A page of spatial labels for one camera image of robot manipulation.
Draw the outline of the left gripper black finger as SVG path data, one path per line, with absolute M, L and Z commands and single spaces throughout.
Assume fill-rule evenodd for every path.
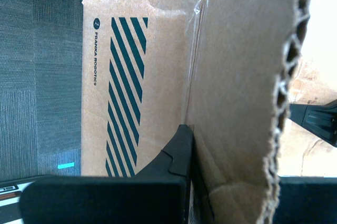
M 185 124 L 133 177 L 49 177 L 19 200 L 25 223 L 187 223 L 193 132 Z
M 336 178 L 280 177 L 273 223 L 336 223 Z

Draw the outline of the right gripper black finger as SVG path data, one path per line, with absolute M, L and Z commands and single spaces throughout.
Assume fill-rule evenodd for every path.
M 290 120 L 336 148 L 336 100 L 326 105 L 290 104 Z

